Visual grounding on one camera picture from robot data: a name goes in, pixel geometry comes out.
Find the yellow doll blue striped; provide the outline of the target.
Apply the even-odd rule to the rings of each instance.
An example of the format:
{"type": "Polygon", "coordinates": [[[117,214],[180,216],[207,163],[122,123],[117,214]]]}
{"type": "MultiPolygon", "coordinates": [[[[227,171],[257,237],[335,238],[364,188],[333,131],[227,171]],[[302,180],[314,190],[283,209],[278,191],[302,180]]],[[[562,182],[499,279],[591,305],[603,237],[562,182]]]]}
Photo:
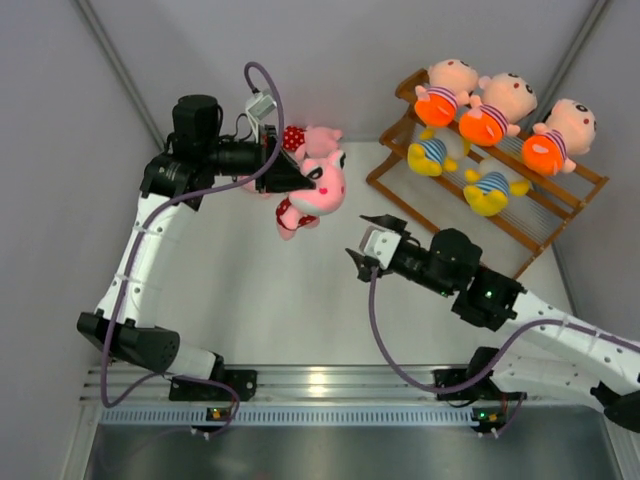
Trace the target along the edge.
{"type": "Polygon", "coordinates": [[[471,210],[492,217],[504,210],[512,196],[525,196],[531,182],[494,157],[482,159],[475,169],[465,172],[463,195],[471,210]]]}
{"type": "Polygon", "coordinates": [[[409,168],[422,176],[455,172],[471,143],[449,128],[426,128],[407,150],[409,168]]]}

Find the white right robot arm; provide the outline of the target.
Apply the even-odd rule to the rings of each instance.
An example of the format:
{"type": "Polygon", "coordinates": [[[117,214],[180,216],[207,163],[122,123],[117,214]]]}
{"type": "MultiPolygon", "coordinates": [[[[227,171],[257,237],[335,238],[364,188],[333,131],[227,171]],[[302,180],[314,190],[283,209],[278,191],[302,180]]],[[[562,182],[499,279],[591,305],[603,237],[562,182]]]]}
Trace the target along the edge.
{"type": "Polygon", "coordinates": [[[407,384],[435,395],[496,390],[567,400],[602,413],[615,425],[639,430],[639,344],[617,337],[539,298],[519,281],[484,266],[482,250],[463,232],[448,228],[424,248],[392,215],[368,216],[358,250],[350,251],[359,280],[369,286],[369,323],[376,345],[407,384]],[[442,297],[466,323],[505,336],[496,350],[472,366],[459,384],[425,384],[392,358],[375,311],[379,278],[396,274],[442,297]]]}

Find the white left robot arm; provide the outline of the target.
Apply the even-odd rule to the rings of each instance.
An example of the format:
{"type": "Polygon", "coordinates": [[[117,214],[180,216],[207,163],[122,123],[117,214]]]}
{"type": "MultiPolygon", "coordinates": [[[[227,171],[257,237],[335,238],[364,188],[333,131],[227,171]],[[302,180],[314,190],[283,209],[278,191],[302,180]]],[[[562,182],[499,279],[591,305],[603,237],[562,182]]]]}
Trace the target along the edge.
{"type": "Polygon", "coordinates": [[[241,179],[265,168],[255,181],[259,192],[314,187],[286,153],[275,150],[278,130],[263,121],[277,107],[268,90],[247,101],[251,140],[221,134],[223,111],[212,96],[187,95],[173,107],[173,130],[164,150],[144,169],[135,222],[111,285],[95,310],[77,321],[79,333],[108,358],[155,374],[192,377],[192,388],[204,399],[223,393],[222,357],[157,326],[161,283],[200,208],[198,191],[211,188],[217,177],[241,179]]]}

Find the pink pig doll front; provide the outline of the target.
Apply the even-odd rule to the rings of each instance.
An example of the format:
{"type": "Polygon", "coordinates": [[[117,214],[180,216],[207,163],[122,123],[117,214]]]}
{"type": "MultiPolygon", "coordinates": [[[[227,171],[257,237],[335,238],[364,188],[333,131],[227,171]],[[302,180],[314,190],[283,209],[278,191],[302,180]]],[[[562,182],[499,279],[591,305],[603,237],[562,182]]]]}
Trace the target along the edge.
{"type": "MultiPolygon", "coordinates": [[[[242,181],[244,181],[246,179],[246,176],[238,176],[234,179],[235,183],[241,183],[242,181]]],[[[256,189],[256,183],[254,180],[244,183],[241,186],[242,189],[244,189],[245,191],[251,193],[251,194],[255,194],[258,195],[259,197],[262,197],[264,199],[269,198],[271,196],[271,193],[265,193],[265,192],[260,192],[256,189]]]]}

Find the large boy doll orange shorts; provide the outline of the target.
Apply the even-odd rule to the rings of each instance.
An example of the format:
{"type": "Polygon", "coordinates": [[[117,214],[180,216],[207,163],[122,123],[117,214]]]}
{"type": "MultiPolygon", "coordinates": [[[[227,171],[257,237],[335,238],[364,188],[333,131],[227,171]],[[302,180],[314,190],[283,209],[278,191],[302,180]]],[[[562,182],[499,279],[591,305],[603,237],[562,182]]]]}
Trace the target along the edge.
{"type": "Polygon", "coordinates": [[[414,111],[427,126],[443,128],[455,118],[461,106],[468,105],[478,86],[479,73],[460,59],[446,59],[427,69],[427,85],[414,87],[414,111]]]}

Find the boy doll orange shorts front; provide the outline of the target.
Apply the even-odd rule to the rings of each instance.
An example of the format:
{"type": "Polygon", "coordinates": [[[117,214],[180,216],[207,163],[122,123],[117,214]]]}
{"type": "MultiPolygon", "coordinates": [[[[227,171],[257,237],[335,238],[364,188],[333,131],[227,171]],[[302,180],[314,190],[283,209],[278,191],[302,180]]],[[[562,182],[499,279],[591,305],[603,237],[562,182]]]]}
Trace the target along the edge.
{"type": "Polygon", "coordinates": [[[571,100],[558,100],[546,120],[533,126],[523,143],[523,164],[541,176],[571,173],[576,156],[584,155],[595,139],[597,122],[591,109],[571,100]]]}

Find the pink pig doll facing up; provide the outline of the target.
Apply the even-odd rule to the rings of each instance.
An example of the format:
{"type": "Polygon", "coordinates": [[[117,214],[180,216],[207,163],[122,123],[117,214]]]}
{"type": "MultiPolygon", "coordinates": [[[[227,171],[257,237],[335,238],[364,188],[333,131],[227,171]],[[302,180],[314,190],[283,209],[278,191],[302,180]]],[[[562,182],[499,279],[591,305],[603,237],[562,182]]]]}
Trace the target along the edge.
{"type": "Polygon", "coordinates": [[[313,229],[322,216],[335,212],[346,196],[344,166],[346,153],[335,150],[324,158],[306,158],[302,173],[315,186],[309,190],[297,190],[276,207],[276,227],[282,240],[292,239],[301,229],[313,229]]]}

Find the yellow doll blue striped front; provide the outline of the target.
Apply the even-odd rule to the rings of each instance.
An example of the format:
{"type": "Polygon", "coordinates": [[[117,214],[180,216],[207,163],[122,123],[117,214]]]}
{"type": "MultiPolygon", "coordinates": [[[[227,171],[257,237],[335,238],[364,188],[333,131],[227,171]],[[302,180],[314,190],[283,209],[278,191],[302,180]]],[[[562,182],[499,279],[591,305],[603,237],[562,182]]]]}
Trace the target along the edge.
{"type": "Polygon", "coordinates": [[[455,172],[471,143],[449,128],[426,128],[407,150],[409,168],[422,176],[455,172]]]}

